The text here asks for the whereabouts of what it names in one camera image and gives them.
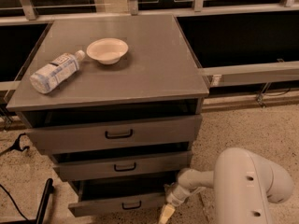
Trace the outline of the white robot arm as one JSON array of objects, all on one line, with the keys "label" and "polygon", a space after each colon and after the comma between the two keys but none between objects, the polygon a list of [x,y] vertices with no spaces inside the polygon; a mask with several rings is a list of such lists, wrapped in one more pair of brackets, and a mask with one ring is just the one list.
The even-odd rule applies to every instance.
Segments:
[{"label": "white robot arm", "polygon": [[158,224],[166,224],[178,206],[206,188],[214,190],[217,224],[273,224],[269,204],[289,200],[294,183],[279,164],[244,148],[227,148],[212,171],[179,171],[166,189]]}]

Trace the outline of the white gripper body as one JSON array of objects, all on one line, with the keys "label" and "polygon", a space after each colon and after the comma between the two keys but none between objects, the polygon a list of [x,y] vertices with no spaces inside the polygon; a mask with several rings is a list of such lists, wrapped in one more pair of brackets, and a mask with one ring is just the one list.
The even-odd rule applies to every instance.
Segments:
[{"label": "white gripper body", "polygon": [[165,201],[175,207],[185,203],[192,196],[195,188],[184,187],[179,182],[172,183],[172,189],[165,193]]}]

